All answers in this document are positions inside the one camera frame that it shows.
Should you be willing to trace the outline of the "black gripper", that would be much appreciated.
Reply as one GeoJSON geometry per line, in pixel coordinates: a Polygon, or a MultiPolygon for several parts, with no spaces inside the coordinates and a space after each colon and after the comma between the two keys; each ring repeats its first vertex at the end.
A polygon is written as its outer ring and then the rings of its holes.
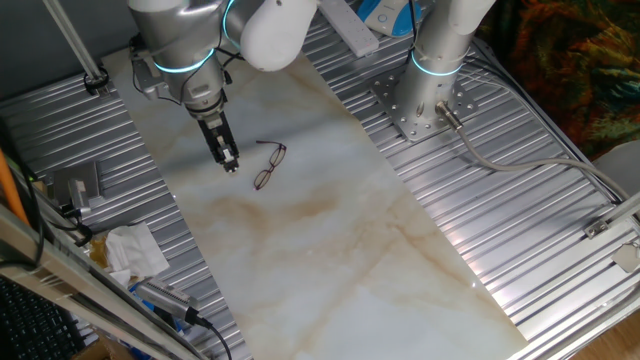
{"type": "Polygon", "coordinates": [[[239,168],[238,152],[224,113],[216,112],[200,117],[197,122],[216,162],[227,173],[235,173],[239,168]]]}

